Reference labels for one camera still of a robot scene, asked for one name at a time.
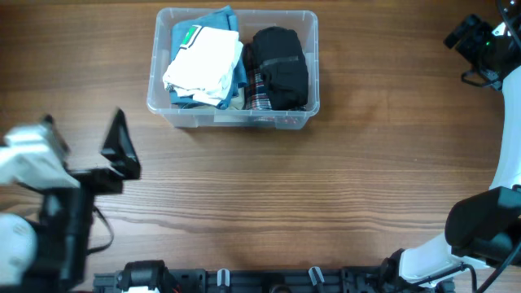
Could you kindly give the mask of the white t-shirt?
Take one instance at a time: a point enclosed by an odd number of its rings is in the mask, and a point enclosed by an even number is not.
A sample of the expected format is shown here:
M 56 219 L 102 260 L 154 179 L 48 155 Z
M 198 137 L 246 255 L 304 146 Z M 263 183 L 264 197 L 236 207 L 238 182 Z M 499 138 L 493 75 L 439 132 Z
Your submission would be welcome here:
M 236 31 L 192 25 L 162 77 L 164 88 L 180 98 L 226 109 L 242 49 Z

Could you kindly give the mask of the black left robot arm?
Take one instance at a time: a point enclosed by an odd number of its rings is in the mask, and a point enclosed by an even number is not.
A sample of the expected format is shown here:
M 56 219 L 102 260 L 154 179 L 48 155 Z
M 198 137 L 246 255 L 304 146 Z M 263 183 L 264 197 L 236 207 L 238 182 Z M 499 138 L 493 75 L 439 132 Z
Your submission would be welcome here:
M 141 177 L 139 162 L 121 109 L 116 110 L 100 150 L 104 168 L 70 169 L 68 144 L 52 116 L 12 128 L 1 146 L 1 183 L 42 196 L 37 221 L 1 215 L 1 290 L 69 292 L 81 284 L 88 256 L 108 249 L 89 245 L 99 195 L 119 195 L 125 181 Z

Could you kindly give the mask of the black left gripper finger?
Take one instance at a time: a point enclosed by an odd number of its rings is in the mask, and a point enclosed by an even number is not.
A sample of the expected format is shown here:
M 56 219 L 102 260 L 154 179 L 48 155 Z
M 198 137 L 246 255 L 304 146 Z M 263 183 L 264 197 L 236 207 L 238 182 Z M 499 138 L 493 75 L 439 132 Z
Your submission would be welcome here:
M 46 139 L 51 145 L 51 148 L 55 152 L 55 154 L 61 159 L 63 163 L 66 162 L 70 155 L 70 148 L 68 144 L 65 142 L 64 138 L 58 131 L 55 125 L 55 119 L 50 114 L 45 114 L 42 117 L 41 123 L 44 127 L 48 129 L 48 134 L 46 135 Z
M 116 110 L 100 154 L 124 180 L 141 177 L 141 164 L 129 135 L 125 113 L 120 108 Z

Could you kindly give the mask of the cream cloth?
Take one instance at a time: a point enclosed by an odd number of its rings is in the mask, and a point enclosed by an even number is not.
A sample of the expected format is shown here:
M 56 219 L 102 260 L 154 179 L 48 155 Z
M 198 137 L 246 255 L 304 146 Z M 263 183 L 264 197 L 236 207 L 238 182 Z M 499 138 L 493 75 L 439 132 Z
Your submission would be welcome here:
M 217 109 L 217 110 L 243 110 L 245 104 L 244 88 L 231 89 L 226 99 L 223 100 L 219 105 L 203 105 L 201 109 Z

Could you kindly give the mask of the blue denim jeans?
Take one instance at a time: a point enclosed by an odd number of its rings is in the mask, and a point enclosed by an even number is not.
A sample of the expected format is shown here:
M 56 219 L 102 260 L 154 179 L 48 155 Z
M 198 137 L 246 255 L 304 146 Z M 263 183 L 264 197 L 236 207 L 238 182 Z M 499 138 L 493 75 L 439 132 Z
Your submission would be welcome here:
M 231 7 L 223 7 L 218 11 L 214 11 L 210 14 L 201 16 L 194 20 L 184 20 L 177 24 L 175 24 L 172 28 L 172 40 L 171 40 L 171 53 L 170 53 L 170 63 L 173 61 L 176 53 L 178 51 L 178 47 L 182 42 L 182 39 L 186 35 L 188 29 L 192 25 L 201 25 L 208 26 L 211 28 L 220 28 L 224 30 L 233 30 L 239 33 L 239 21 L 237 15 L 234 13 Z M 247 78 L 246 78 L 246 70 L 243 64 L 242 54 L 239 57 L 239 64 L 234 70 L 233 84 L 232 89 L 238 89 L 245 86 Z M 188 106 L 203 106 L 207 104 L 197 103 L 188 97 L 178 97 L 176 93 L 170 92 L 171 102 L 173 104 L 178 104 L 183 107 Z

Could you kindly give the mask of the white label on container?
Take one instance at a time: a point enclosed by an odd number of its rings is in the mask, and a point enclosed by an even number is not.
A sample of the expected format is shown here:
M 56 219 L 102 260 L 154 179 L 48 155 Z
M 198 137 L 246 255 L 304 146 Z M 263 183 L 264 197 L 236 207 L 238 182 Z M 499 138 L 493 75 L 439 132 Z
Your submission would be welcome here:
M 247 124 L 250 123 L 250 116 L 236 116 L 236 115 L 219 115 L 214 116 L 214 123 L 224 124 Z

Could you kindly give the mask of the plaid shirt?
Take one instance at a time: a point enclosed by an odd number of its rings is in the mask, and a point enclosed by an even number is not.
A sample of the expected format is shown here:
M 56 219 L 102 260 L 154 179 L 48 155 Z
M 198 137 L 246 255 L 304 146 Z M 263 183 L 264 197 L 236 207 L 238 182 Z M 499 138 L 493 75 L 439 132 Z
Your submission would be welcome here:
M 243 52 L 243 60 L 247 70 L 247 85 L 245 88 L 245 108 L 247 110 L 262 110 L 274 111 L 268 95 L 265 90 L 265 85 L 252 53 L 252 43 L 246 45 Z M 288 111 L 302 111 L 304 109 L 297 108 Z

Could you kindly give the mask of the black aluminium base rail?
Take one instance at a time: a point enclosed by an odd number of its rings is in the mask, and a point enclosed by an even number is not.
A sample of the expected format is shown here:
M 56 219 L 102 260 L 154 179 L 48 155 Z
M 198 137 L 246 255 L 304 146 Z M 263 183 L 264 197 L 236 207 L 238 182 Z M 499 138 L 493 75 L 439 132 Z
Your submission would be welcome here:
M 455 293 L 451 278 L 434 287 L 410 286 L 398 279 L 381 280 L 376 267 L 343 269 L 230 271 L 220 269 L 124 269 L 94 276 L 94 292 L 168 293 L 370 293 L 435 292 Z

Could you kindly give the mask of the clear plastic storage container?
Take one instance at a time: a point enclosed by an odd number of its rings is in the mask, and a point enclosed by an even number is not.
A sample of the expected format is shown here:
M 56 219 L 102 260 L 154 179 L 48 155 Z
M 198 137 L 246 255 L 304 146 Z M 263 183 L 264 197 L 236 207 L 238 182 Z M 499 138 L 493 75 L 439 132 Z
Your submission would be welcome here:
M 306 109 L 296 111 L 181 109 L 171 104 L 169 92 L 164 89 L 162 76 L 170 64 L 172 28 L 184 20 L 194 20 L 213 12 L 212 8 L 166 7 L 155 20 L 155 36 L 151 56 L 147 106 L 177 128 L 198 127 L 268 127 L 275 129 L 302 129 L 308 119 L 320 109 L 318 18 L 312 11 L 240 10 L 234 12 L 239 21 L 239 36 L 244 43 L 263 28 L 279 26 L 296 31 L 309 70 L 309 100 Z M 214 123 L 214 116 L 250 116 L 247 124 Z

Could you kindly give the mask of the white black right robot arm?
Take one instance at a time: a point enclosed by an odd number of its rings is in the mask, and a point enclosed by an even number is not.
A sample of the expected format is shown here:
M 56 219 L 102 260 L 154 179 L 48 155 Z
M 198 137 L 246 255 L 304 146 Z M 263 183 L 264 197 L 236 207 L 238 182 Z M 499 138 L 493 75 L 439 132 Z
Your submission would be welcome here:
M 434 290 L 462 271 L 520 263 L 520 14 L 498 26 L 467 16 L 444 40 L 469 64 L 459 81 L 403 102 L 409 135 L 436 148 L 447 172 L 404 175 L 385 196 L 387 223 L 433 237 L 397 252 L 382 276 L 397 291 Z

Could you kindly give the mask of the black garment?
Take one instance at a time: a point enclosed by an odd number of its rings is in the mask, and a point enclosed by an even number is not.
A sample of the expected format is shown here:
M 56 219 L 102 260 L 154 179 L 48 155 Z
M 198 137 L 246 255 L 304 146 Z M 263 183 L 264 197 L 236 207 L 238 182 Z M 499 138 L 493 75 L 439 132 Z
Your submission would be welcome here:
M 260 30 L 253 37 L 252 53 L 273 110 L 307 105 L 309 70 L 295 30 L 277 26 Z

